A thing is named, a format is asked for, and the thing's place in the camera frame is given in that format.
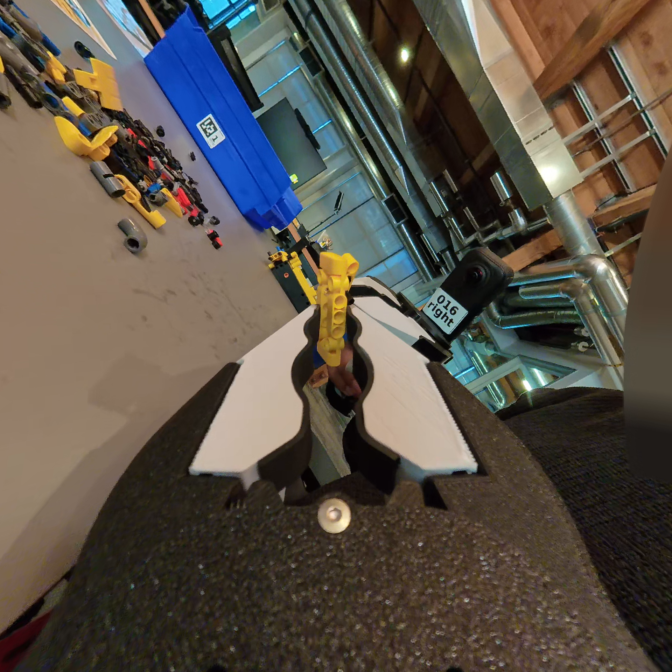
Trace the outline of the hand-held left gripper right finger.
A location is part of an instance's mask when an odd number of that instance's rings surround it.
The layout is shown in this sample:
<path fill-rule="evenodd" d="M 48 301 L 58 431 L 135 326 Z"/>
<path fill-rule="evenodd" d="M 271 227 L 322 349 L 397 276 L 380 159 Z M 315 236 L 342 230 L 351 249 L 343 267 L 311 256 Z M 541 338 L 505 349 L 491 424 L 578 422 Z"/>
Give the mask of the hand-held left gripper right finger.
<path fill-rule="evenodd" d="M 367 476 L 381 483 L 475 475 L 478 462 L 429 371 L 429 360 L 363 310 L 352 310 L 354 354 L 367 382 L 357 433 Z"/>

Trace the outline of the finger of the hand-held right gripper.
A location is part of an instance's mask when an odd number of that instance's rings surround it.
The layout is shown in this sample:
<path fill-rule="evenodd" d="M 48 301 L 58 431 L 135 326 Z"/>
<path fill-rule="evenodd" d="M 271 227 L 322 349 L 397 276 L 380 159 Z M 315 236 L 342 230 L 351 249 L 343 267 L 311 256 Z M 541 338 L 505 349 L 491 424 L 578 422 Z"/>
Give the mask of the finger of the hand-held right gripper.
<path fill-rule="evenodd" d="M 357 342 L 367 354 L 419 353 L 424 330 L 380 297 L 356 297 L 356 318 L 361 325 Z"/>
<path fill-rule="evenodd" d="M 399 301 L 397 294 L 393 292 L 386 284 L 382 283 L 377 278 L 370 276 L 354 278 L 349 289 L 349 296 L 352 298 L 379 296 L 385 301 Z"/>

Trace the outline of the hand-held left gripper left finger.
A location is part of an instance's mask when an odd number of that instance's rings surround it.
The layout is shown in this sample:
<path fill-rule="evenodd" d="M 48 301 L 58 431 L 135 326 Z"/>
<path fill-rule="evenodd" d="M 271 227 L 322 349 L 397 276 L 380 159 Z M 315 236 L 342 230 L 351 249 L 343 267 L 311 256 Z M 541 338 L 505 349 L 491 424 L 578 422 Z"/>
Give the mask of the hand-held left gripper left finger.
<path fill-rule="evenodd" d="M 314 369 L 318 317 L 315 307 L 304 310 L 235 364 L 190 476 L 226 476 L 244 486 L 298 483 L 313 445 L 304 386 Z"/>

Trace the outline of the yellow rectangular panel brick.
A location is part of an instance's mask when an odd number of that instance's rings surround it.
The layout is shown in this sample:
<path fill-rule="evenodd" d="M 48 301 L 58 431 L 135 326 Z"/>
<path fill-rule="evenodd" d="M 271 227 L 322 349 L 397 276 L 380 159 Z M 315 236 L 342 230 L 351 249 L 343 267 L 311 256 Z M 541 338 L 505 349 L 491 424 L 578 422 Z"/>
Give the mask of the yellow rectangular panel brick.
<path fill-rule="evenodd" d="M 318 285 L 319 332 L 317 351 L 326 365 L 337 367 L 345 347 L 349 281 L 346 275 L 325 276 Z"/>

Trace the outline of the grey curved elbow brick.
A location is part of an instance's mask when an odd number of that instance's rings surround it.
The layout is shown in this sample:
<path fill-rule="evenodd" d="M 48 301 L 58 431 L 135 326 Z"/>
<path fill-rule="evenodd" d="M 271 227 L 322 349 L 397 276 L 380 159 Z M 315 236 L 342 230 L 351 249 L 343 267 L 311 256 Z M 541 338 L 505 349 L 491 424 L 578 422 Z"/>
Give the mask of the grey curved elbow brick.
<path fill-rule="evenodd" d="M 147 235 L 138 223 L 131 218 L 122 218 L 117 225 L 124 235 L 124 247 L 130 253 L 137 255 L 147 248 Z"/>

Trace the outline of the person's right hand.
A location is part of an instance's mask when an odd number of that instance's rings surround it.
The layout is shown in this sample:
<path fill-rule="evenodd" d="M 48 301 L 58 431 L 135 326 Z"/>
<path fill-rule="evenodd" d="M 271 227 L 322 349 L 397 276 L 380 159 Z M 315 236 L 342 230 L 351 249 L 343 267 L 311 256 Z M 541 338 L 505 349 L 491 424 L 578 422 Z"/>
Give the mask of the person's right hand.
<path fill-rule="evenodd" d="M 343 396 L 354 399 L 359 398 L 362 390 L 353 372 L 348 368 L 348 364 L 338 366 L 328 365 L 327 373 L 330 382 Z"/>

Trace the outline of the yellow black brick assembly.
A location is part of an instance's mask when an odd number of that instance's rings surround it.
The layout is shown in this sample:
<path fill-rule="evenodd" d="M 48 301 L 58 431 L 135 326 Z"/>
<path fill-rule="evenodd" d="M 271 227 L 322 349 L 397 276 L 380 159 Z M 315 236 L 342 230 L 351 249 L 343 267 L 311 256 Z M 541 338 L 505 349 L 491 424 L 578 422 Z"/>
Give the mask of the yellow black brick assembly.
<path fill-rule="evenodd" d="M 269 270 L 298 313 L 317 303 L 316 289 L 305 275 L 297 252 L 278 248 L 268 260 Z"/>

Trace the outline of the silver ventilation ducts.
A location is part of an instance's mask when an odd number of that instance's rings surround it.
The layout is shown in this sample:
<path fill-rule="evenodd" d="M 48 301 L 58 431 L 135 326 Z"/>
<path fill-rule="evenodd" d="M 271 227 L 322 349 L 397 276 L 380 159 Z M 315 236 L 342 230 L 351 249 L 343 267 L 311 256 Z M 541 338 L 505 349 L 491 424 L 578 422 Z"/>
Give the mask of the silver ventilation ducts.
<path fill-rule="evenodd" d="M 522 62 L 486 1 L 414 4 L 525 205 L 544 209 L 569 255 L 522 270 L 512 284 L 527 300 L 572 300 L 623 389 L 626 286 L 576 201 L 578 168 Z"/>

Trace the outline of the black monitor screen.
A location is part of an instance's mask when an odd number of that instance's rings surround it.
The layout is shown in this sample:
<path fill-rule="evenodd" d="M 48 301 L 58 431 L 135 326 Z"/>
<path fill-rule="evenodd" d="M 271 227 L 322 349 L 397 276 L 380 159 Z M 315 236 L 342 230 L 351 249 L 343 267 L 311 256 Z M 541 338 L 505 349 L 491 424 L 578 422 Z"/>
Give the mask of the black monitor screen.
<path fill-rule="evenodd" d="M 257 117 L 257 122 L 288 173 L 294 191 L 326 171 L 317 139 L 287 98 Z"/>

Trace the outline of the pile of black red pins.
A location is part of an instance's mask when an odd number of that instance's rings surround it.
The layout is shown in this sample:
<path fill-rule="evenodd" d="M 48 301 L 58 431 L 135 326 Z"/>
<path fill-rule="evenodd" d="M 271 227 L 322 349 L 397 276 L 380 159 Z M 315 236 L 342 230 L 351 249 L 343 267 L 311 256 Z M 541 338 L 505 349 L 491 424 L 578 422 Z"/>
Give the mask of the pile of black red pins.
<path fill-rule="evenodd" d="M 121 184 L 123 198 L 154 228 L 165 223 L 161 208 L 189 224 L 204 229 L 215 249 L 223 242 L 216 230 L 220 220 L 209 216 L 197 182 L 183 171 L 182 164 L 166 146 L 163 138 L 133 119 L 127 111 L 104 109 L 117 126 L 116 142 L 110 147 L 105 164 Z"/>

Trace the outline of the blue plastic storage bin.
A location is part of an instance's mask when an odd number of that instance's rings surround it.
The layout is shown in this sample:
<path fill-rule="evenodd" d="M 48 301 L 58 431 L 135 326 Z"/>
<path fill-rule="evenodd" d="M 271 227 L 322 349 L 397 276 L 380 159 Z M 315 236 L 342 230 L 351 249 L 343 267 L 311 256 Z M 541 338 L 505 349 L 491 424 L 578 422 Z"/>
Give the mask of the blue plastic storage bin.
<path fill-rule="evenodd" d="M 145 64 L 248 222 L 261 230 L 293 223 L 302 206 L 290 177 L 191 8 Z"/>

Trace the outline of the pile of yellow blue bricks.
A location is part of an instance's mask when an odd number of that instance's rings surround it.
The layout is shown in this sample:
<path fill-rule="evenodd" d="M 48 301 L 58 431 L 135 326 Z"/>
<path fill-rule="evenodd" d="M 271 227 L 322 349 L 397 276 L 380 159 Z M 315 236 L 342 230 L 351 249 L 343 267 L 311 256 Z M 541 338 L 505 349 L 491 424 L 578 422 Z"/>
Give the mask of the pile of yellow blue bricks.
<path fill-rule="evenodd" d="M 89 60 L 82 59 L 87 69 L 64 63 L 61 49 L 16 1 L 1 2 L 1 110 L 12 106 L 12 94 L 16 93 L 33 110 L 49 113 L 64 146 L 88 161 L 107 195 L 129 204 L 105 164 L 117 140 L 117 126 L 96 92 L 79 86 L 72 73 L 73 69 L 92 71 Z"/>

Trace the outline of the large yellow panel brick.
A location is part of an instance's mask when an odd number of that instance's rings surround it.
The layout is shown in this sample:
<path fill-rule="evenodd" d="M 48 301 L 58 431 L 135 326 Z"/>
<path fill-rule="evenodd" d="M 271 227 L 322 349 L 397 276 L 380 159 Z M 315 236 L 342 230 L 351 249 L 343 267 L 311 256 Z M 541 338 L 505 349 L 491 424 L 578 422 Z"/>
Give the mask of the large yellow panel brick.
<path fill-rule="evenodd" d="M 103 108 L 123 112 L 124 105 L 112 66 L 96 58 L 90 58 L 89 63 L 91 72 L 81 69 L 72 70 L 75 82 L 81 87 L 96 92 Z"/>

